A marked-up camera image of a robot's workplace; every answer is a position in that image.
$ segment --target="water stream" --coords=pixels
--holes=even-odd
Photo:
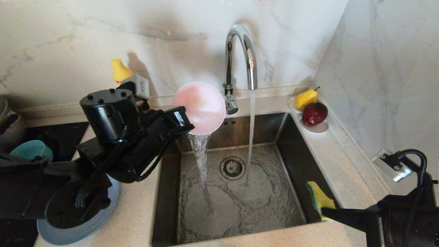
[[[196,135],[189,134],[192,150],[197,159],[197,166],[200,172],[200,179],[204,199],[209,207],[209,212],[213,212],[212,202],[210,200],[209,190],[207,189],[207,146],[209,144],[210,134]]]
[[[248,159],[247,159],[247,175],[245,178],[245,185],[248,186],[248,175],[251,170],[252,150],[253,150],[253,130],[255,128],[255,105],[256,105],[256,91],[250,90],[250,139],[248,142]]]

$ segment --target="pink bowl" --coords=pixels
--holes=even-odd
[[[204,135],[216,131],[226,117],[223,96],[214,86],[197,81],[182,86],[176,93],[172,106],[186,107],[186,115],[195,129],[189,133]]]

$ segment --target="red apple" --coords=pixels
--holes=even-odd
[[[303,110],[302,121],[306,126],[318,125],[328,116],[328,108],[320,102],[311,103]]]

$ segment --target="label sticker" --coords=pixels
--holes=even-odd
[[[184,120],[180,115],[180,112],[174,112],[175,117],[177,118],[178,122],[180,123],[181,126],[184,126]]]

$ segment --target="sponge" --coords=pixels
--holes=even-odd
[[[311,200],[313,201],[313,206],[319,212],[322,221],[332,221],[330,218],[322,215],[322,208],[334,208],[334,200],[330,199],[325,195],[325,193],[320,189],[314,181],[309,181],[306,183],[306,187],[311,193]]]

